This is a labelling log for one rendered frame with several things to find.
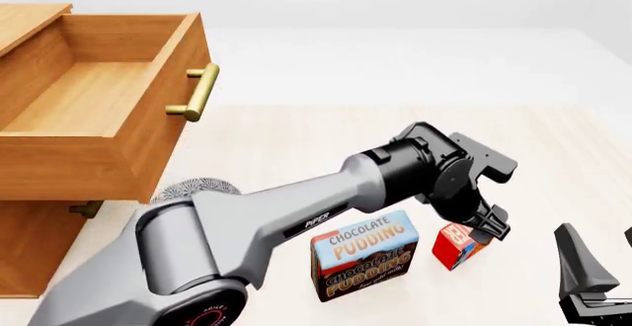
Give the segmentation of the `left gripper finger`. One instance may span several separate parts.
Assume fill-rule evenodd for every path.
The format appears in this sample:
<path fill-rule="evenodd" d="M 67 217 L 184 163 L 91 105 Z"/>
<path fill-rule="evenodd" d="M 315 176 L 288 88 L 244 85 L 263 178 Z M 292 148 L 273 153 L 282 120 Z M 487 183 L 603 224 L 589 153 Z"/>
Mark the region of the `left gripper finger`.
<path fill-rule="evenodd" d="M 473 217 L 467 221 L 472 230 L 469 236 L 476 242 L 503 241 L 511 231 L 508 224 L 509 214 L 500 206 L 479 204 Z"/>

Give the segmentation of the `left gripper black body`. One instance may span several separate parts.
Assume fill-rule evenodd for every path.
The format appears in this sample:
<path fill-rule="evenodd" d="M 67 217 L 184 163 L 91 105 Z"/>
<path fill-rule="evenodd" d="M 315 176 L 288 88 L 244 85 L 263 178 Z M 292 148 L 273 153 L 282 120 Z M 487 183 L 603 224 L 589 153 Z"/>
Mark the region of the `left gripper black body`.
<path fill-rule="evenodd" d="M 494 210 L 480 192 L 459 192 L 449 199 L 432 198 L 430 205 L 446 221 L 476 229 L 491 226 Z"/>

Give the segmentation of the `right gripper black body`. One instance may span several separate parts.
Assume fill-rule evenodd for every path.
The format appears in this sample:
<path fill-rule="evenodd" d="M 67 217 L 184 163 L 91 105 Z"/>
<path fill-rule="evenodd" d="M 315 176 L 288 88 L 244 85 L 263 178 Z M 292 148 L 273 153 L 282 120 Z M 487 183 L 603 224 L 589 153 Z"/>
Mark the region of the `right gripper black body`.
<path fill-rule="evenodd" d="M 560 289 L 559 305 L 569 324 L 632 326 L 632 298 L 608 298 L 604 292 Z"/>

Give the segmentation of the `red butter box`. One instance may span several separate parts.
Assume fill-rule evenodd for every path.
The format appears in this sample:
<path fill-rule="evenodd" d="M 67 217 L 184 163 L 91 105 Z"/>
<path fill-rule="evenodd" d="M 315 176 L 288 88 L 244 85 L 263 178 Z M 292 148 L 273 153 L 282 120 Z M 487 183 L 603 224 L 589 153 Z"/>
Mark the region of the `red butter box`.
<path fill-rule="evenodd" d="M 453 271 L 489 245 L 489 242 L 476 242 L 470 236 L 472 230 L 471 227 L 450 222 L 438 232 L 432 252 L 449 271 Z"/>

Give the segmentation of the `open wooden drawer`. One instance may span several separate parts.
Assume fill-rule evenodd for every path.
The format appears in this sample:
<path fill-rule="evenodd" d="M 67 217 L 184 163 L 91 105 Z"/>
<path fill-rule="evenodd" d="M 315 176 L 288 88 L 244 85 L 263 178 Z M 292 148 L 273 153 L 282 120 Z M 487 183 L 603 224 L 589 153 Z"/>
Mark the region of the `open wooden drawer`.
<path fill-rule="evenodd" d="M 149 201 L 209 62 L 200 14 L 58 17 L 0 56 L 0 201 Z"/>

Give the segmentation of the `wooden cabinet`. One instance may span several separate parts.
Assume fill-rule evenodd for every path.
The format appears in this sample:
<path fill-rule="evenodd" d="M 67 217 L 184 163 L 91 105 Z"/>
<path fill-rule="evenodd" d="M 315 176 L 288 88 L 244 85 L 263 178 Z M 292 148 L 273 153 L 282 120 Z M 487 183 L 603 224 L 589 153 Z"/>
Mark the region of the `wooden cabinet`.
<path fill-rule="evenodd" d="M 86 218 L 42 201 L 28 184 L 33 153 L 3 130 L 73 63 L 58 21 L 69 3 L 0 4 L 0 298 L 44 293 Z"/>

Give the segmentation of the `chocolate pudding box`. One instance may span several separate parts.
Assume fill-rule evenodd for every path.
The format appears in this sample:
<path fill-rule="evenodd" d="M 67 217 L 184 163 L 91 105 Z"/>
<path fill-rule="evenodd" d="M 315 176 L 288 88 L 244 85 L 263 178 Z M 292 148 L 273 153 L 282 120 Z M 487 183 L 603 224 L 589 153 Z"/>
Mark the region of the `chocolate pudding box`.
<path fill-rule="evenodd" d="M 403 210 L 313 237 L 311 279 L 319 300 L 405 275 L 418 242 L 419 233 Z"/>

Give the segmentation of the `grey patterned bowl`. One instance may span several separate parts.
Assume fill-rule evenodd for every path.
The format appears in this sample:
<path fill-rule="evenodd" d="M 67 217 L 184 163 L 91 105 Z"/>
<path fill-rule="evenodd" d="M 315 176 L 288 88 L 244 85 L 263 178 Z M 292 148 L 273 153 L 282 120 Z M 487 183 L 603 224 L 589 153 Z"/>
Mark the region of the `grey patterned bowl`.
<path fill-rule="evenodd" d="M 199 192 L 220 192 L 228 195 L 242 195 L 239 189 L 224 180 L 215 178 L 192 178 L 168 186 L 151 198 L 151 204 L 186 198 Z"/>

